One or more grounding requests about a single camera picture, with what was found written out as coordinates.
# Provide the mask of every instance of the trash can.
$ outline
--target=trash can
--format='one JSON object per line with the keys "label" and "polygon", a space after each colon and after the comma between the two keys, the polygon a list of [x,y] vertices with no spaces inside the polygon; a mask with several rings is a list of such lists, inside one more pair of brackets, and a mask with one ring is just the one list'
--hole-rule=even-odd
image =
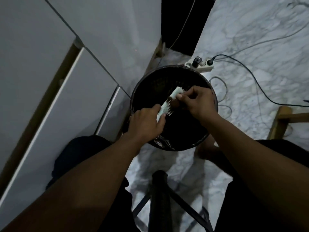
{"label": "trash can", "polygon": [[[135,86],[131,101],[130,113],[142,108],[162,105],[173,90],[179,86],[185,91],[193,85],[214,90],[200,73],[180,65],[169,65],[147,73]],[[218,111],[218,100],[214,93],[214,104]],[[149,144],[166,151],[183,151],[200,144],[209,135],[197,119],[187,109],[176,109],[171,116],[166,116],[162,134]]]}

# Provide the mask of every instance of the tripod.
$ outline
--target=tripod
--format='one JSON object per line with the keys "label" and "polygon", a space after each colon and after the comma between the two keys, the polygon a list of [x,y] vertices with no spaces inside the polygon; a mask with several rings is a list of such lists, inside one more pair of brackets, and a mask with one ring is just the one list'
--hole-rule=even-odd
{"label": "tripod", "polygon": [[195,221],[204,227],[206,232],[214,232],[207,210],[203,207],[205,219],[173,191],[167,183],[168,175],[162,170],[152,175],[151,190],[133,210],[135,218],[151,198],[148,232],[172,232],[172,210],[170,197],[175,200]]}

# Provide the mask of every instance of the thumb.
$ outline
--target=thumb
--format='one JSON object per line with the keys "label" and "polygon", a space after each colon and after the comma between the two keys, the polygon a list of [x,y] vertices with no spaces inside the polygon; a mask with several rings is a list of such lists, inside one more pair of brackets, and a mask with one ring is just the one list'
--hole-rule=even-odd
{"label": "thumb", "polygon": [[163,132],[164,125],[165,125],[165,116],[166,116],[166,114],[164,113],[164,114],[160,117],[160,119],[159,119],[159,121],[158,121],[158,123],[157,123],[158,135],[160,135],[160,134]]}
{"label": "thumb", "polygon": [[179,101],[182,101],[184,102],[187,106],[191,103],[191,100],[187,95],[185,94],[177,94],[176,95],[176,98],[179,100]]}

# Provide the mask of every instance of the cabinet door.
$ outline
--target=cabinet door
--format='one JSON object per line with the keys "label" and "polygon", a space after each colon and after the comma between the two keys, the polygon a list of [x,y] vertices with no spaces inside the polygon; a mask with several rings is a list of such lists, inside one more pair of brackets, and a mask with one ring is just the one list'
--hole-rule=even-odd
{"label": "cabinet door", "polygon": [[44,0],[0,0],[0,172],[75,35]]}
{"label": "cabinet door", "polygon": [[104,117],[99,124],[97,135],[104,137],[110,142],[116,141],[117,135],[129,112],[130,98],[118,87],[112,102],[106,110]]}
{"label": "cabinet door", "polygon": [[45,191],[66,144],[95,133],[116,87],[82,49],[0,201],[0,230]]}
{"label": "cabinet door", "polygon": [[161,37],[161,0],[48,0],[131,94]]}

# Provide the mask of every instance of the floor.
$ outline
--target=floor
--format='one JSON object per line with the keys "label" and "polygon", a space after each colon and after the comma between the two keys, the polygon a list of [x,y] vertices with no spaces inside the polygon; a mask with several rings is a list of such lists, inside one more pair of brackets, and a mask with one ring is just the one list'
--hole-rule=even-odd
{"label": "floor", "polygon": [[[256,76],[265,93],[279,103],[302,104],[309,100],[309,0],[216,0],[193,56],[211,58],[233,55]],[[154,67],[181,64],[190,57],[167,50]],[[230,60],[218,60],[203,73],[209,80],[222,78],[228,93],[219,114],[254,139],[265,139],[278,109],[257,89],[252,76]],[[212,85],[218,99],[226,92],[217,79]],[[294,113],[308,108],[293,107]],[[309,150],[309,124],[292,124],[285,139]],[[170,187],[198,212],[202,205],[216,225],[231,177],[209,161],[195,159],[194,149],[165,152],[146,144],[126,174],[134,208],[148,190],[158,169],[168,173]],[[139,213],[136,224],[147,231],[150,202]],[[174,231],[205,231],[172,202]]]}

